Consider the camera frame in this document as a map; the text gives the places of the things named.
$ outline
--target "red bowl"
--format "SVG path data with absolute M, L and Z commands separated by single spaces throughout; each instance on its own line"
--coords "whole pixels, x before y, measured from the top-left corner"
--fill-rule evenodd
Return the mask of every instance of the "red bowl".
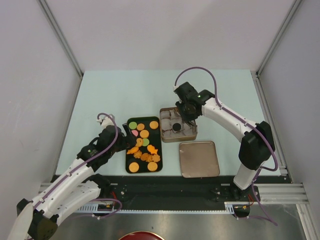
M 119 240 L 164 240 L 164 239 L 152 232 L 135 231 L 123 236 Z

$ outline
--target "metal floor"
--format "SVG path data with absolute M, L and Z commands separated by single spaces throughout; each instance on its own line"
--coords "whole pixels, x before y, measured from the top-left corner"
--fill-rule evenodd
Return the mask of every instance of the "metal floor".
M 97 220 L 73 214 L 59 226 L 52 240 L 118 240 L 136 231 L 153 232 L 165 240 L 305 240 L 295 205 L 267 205 L 279 224 L 259 219 L 236 220 L 223 214 L 124 214 Z M 263 216 L 259 206 L 252 215 Z

